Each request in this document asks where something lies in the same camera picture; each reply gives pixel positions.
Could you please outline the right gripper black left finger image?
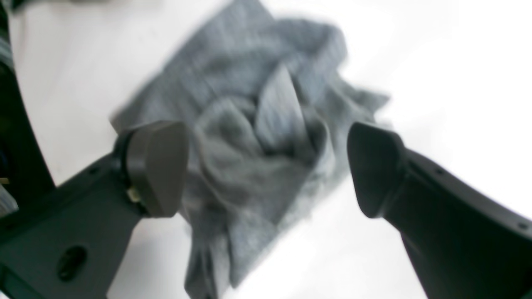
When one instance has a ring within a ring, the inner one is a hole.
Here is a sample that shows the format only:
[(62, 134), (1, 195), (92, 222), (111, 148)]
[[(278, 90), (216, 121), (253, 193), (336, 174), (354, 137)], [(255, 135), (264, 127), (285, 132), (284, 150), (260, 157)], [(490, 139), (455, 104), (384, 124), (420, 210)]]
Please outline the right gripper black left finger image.
[(10, 299), (105, 299), (144, 218), (179, 210), (185, 124), (126, 130), (111, 153), (1, 219), (1, 292)]

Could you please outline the black robot arm image left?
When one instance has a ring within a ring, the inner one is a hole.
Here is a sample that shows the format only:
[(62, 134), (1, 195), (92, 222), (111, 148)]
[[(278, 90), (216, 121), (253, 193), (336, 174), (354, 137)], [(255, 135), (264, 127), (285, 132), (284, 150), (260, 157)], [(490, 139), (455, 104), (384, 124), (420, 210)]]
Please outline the black robot arm image left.
[(1, 2), (0, 135), (1, 216), (7, 216), (55, 188), (34, 136), (15, 71), (9, 16), (24, 0)]

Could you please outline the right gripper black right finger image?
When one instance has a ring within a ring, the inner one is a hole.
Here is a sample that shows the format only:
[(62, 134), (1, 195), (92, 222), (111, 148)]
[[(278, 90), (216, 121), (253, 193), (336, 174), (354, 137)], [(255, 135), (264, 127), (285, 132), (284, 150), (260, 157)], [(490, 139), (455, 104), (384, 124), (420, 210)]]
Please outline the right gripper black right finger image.
[(530, 219), (406, 148), (393, 131), (354, 123), (347, 154), (361, 212), (397, 229), (429, 299), (530, 299)]

